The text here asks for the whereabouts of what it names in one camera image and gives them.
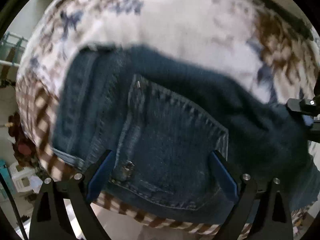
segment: floral shirt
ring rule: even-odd
[[[22,57],[16,94],[25,133],[55,179],[72,167],[53,154],[50,133],[70,62],[84,46],[144,44],[233,78],[263,103],[313,98],[319,49],[260,0],[54,0]],[[316,155],[317,144],[310,153]],[[96,203],[150,227],[214,235],[219,225],[160,218],[101,192]],[[308,207],[292,213],[293,223]],[[251,225],[246,224],[245,238]]]

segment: blue denim jeans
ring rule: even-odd
[[[159,217],[208,224],[223,223],[234,204],[212,175],[213,150],[260,184],[280,178],[295,210],[320,189],[307,144],[301,116],[285,106],[264,105],[230,78],[144,46],[81,50],[52,135],[54,152],[82,171],[114,151],[104,181],[113,196]]]

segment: blue container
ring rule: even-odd
[[[12,179],[10,177],[9,171],[7,169],[7,166],[5,165],[5,161],[4,160],[0,160],[0,173],[2,175],[2,177],[4,178],[4,181],[6,182],[11,194],[15,194],[16,190],[14,188]],[[4,199],[7,199],[7,193],[4,191],[4,189],[0,189],[0,194],[3,195]]]

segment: rivet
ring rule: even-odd
[[[73,176],[76,180],[79,180],[82,178],[82,174],[81,173],[77,173],[76,175]]]
[[[251,176],[250,176],[249,174],[246,174],[246,173],[245,173],[245,174],[242,175],[242,178],[243,178],[244,180],[247,180],[247,181],[248,181],[248,180],[251,179]]]
[[[45,184],[49,184],[51,182],[51,178],[46,178],[45,180],[44,180],[44,183]]]
[[[133,168],[134,168],[133,163],[132,163],[132,162],[127,162],[127,165],[125,166],[125,169],[126,169],[127,171],[130,171],[130,170],[132,170]]]
[[[276,183],[276,184],[280,184],[280,180],[278,178],[274,178],[273,182]]]

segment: blue gripper pad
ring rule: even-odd
[[[313,117],[303,114],[302,118],[306,126],[311,127],[313,125]]]
[[[96,173],[92,176],[88,184],[88,192],[87,192],[87,202],[91,203],[96,200],[109,179],[109,176],[115,166],[116,162],[116,153],[111,151],[108,156],[102,162],[100,167],[97,169]]]
[[[232,176],[229,174],[225,166],[217,157],[215,151],[209,155],[209,166],[212,175],[215,177],[219,183],[224,194],[228,200],[236,203],[239,200],[238,188],[236,182],[233,180]]]

